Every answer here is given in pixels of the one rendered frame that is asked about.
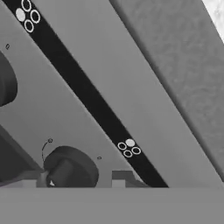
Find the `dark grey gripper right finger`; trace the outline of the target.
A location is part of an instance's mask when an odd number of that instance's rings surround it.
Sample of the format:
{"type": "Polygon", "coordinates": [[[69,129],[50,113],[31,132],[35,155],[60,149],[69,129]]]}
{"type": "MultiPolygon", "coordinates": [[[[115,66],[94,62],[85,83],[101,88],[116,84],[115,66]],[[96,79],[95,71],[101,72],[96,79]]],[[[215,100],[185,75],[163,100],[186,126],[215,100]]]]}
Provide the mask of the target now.
{"type": "Polygon", "coordinates": [[[143,181],[138,180],[133,171],[112,171],[113,180],[123,180],[127,188],[149,188],[143,181]]]}

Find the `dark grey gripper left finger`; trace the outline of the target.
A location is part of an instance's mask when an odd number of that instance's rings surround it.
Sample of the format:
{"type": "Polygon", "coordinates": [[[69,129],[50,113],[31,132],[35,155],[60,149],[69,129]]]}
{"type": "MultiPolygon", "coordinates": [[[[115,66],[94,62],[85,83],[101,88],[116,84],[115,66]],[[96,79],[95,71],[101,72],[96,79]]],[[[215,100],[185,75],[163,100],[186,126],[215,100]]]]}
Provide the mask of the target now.
{"type": "Polygon", "coordinates": [[[0,188],[39,188],[45,186],[41,172],[25,171],[17,177],[0,182],[0,188]]]}

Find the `grey stove with black strip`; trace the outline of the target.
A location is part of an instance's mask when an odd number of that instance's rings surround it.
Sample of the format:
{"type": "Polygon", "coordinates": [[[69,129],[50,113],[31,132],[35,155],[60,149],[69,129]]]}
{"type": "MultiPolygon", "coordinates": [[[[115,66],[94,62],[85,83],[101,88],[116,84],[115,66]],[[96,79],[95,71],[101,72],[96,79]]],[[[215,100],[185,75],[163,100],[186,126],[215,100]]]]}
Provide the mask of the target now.
{"type": "Polygon", "coordinates": [[[224,188],[224,172],[109,0],[0,0],[0,51],[17,77],[0,107],[0,182],[41,172],[59,146],[86,153],[96,188],[133,171],[155,188],[224,188]]]}

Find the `dark grey stove knob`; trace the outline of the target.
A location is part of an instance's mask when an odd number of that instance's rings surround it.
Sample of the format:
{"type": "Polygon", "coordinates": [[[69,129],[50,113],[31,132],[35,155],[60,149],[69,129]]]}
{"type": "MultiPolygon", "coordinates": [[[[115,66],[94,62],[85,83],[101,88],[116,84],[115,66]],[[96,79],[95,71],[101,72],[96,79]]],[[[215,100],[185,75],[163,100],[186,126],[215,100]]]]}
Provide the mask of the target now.
{"type": "Polygon", "coordinates": [[[44,161],[48,187],[96,187],[99,169],[84,152],[71,146],[59,146],[44,161]]]}
{"type": "Polygon", "coordinates": [[[18,94],[18,80],[11,63],[0,51],[0,107],[13,102],[18,94]]]}

